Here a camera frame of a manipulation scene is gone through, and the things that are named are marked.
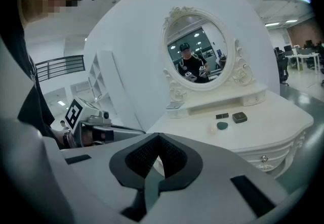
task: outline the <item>drawer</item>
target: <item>drawer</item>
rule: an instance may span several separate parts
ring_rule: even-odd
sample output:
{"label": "drawer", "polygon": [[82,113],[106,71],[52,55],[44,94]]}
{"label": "drawer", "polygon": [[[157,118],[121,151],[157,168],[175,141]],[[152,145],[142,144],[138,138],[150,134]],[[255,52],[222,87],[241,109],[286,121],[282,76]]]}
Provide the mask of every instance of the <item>drawer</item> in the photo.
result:
{"label": "drawer", "polygon": [[251,163],[257,169],[259,169],[263,172],[271,171],[271,170],[275,169],[277,166],[279,166],[285,160],[286,156],[288,155],[288,152],[281,157],[268,159],[268,161],[266,161],[264,163],[262,163],[260,161],[250,161],[249,163]]}
{"label": "drawer", "polygon": [[237,153],[241,158],[248,162],[259,162],[262,163],[262,157],[266,156],[269,160],[275,159],[281,156],[288,154],[289,150],[292,148],[294,141],[289,142],[288,144],[283,144],[276,147],[271,147],[262,150],[249,151],[243,153]]}

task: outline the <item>green round object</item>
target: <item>green round object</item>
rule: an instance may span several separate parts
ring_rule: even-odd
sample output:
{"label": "green round object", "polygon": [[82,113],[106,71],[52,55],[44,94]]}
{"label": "green round object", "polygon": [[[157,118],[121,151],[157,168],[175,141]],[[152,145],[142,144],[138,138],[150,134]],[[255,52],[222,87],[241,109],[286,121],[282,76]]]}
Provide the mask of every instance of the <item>green round object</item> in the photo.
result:
{"label": "green round object", "polygon": [[228,126],[228,123],[226,123],[226,122],[222,122],[222,121],[217,122],[217,128],[220,129],[220,130],[226,129],[227,126]]}

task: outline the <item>black compact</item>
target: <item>black compact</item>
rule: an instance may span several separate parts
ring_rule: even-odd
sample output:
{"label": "black compact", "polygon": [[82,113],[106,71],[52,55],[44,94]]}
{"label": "black compact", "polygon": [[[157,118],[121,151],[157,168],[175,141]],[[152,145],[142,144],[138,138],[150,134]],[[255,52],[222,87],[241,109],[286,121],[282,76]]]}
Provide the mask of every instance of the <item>black compact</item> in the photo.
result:
{"label": "black compact", "polygon": [[234,113],[233,114],[233,120],[234,120],[235,123],[241,123],[241,122],[247,121],[248,117],[243,112]]}

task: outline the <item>drawer knob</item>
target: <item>drawer knob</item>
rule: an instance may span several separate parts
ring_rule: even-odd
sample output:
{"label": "drawer knob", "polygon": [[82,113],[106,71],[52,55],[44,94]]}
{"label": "drawer knob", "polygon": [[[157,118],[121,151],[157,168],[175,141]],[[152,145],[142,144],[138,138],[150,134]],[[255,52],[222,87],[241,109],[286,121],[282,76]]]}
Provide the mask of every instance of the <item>drawer knob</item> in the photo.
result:
{"label": "drawer knob", "polygon": [[261,162],[264,163],[264,162],[267,162],[269,158],[267,158],[267,156],[262,156],[261,158]]}

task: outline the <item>curved wall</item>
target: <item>curved wall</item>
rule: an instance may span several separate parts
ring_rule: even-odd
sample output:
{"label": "curved wall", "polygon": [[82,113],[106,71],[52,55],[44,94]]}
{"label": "curved wall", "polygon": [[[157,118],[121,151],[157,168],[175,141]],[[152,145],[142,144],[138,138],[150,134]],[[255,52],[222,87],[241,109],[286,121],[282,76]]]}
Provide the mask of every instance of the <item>curved wall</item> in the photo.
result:
{"label": "curved wall", "polygon": [[201,8],[220,18],[239,39],[242,56],[254,77],[279,94],[269,34],[247,0],[121,0],[90,33],[85,63],[89,69],[97,50],[113,52],[121,81],[144,130],[161,117],[170,100],[158,54],[159,38],[169,11],[183,6]]}

